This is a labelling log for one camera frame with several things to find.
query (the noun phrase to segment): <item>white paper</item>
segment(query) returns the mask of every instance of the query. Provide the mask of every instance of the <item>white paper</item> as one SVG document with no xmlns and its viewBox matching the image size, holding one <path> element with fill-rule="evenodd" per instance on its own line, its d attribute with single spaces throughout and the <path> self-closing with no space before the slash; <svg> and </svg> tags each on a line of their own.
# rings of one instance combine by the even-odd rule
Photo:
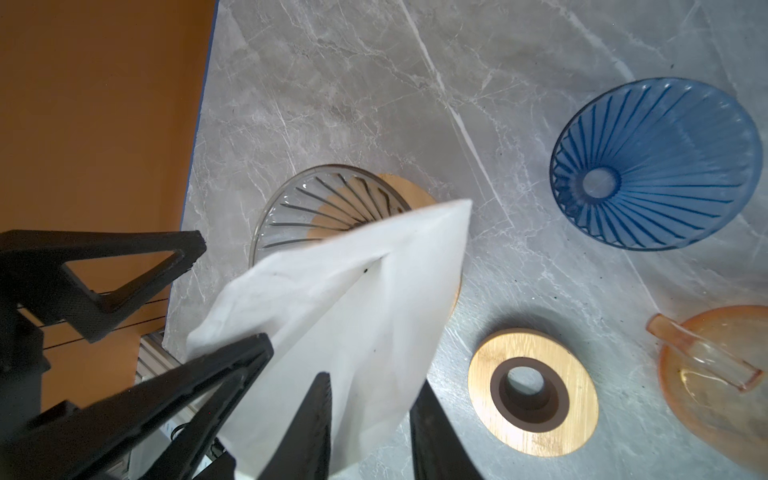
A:
<svg viewBox="0 0 768 480">
<path fill-rule="evenodd" d="M 241 474 L 261 473 L 318 372 L 331 378 L 332 473 L 394 433 L 450 316 L 471 209 L 457 200 L 370 223 L 275 253 L 224 287 L 189 357 L 254 333 L 275 352 L 218 435 Z"/>
</svg>

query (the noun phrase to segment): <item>marble surface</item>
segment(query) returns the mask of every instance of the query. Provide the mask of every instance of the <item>marble surface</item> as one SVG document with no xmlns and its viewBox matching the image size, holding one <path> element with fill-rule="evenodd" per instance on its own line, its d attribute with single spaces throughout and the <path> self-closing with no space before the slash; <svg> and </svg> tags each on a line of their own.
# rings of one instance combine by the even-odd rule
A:
<svg viewBox="0 0 768 480">
<path fill-rule="evenodd" d="M 429 379 L 486 479 L 752 478 L 667 408 L 644 326 L 660 311 L 768 304 L 768 176 L 712 237 L 638 253 L 573 227 L 548 165 L 582 105 L 668 75 L 735 95 L 768 144 L 765 25 L 764 0 L 221 0 L 183 221 L 208 251 L 174 284 L 164 346 L 184 358 L 287 178 L 328 163 L 397 174 L 438 200 L 474 200 Z M 573 454 L 516 452 L 472 408 L 472 354 L 511 326 L 560 339 L 592 375 L 600 419 Z M 412 478 L 407 422 L 337 478 Z"/>
</svg>

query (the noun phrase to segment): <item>orange wall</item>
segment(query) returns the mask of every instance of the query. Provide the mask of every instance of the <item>orange wall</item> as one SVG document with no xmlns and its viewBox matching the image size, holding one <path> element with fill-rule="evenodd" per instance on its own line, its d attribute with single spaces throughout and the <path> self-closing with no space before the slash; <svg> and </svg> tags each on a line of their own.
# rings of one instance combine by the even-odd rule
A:
<svg viewBox="0 0 768 480">
<path fill-rule="evenodd" d="M 0 2 L 0 231 L 178 230 L 215 8 L 215 0 Z M 154 260 L 73 270 L 103 292 Z M 123 325 L 94 345 L 51 346 L 46 332 L 46 406 L 73 395 L 83 406 L 127 388 L 138 336 L 162 323 Z"/>
</svg>

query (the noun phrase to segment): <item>blue bowl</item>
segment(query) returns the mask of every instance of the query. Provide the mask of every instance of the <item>blue bowl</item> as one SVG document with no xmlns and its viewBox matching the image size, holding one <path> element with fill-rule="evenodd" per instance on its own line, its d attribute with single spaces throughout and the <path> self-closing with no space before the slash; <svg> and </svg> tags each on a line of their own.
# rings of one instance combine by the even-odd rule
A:
<svg viewBox="0 0 768 480">
<path fill-rule="evenodd" d="M 670 250 L 723 228 L 763 168 L 752 118 L 707 84 L 650 78 L 595 98 L 568 122 L 549 167 L 566 217 L 628 250 Z"/>
</svg>

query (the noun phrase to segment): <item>table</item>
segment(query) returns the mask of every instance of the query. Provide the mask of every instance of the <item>table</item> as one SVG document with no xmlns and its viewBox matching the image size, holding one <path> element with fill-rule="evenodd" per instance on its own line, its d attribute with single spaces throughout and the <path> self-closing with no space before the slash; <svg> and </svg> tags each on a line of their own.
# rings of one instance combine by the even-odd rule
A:
<svg viewBox="0 0 768 480">
<path fill-rule="evenodd" d="M 429 379 L 488 480 L 752 478 L 691 435 L 657 384 L 656 312 L 768 304 L 768 180 L 741 215 L 682 250 L 627 252 L 561 214 L 551 149 L 589 100 L 681 76 L 735 95 L 768 144 L 764 0 L 221 0 L 182 227 L 208 251 L 177 280 L 164 346 L 247 268 L 256 222 L 319 164 L 391 173 L 474 201 L 461 298 Z M 512 450 L 480 423 L 467 370 L 510 326 L 562 341 L 594 380 L 592 439 L 561 458 Z M 409 430 L 337 478 L 412 478 Z"/>
</svg>

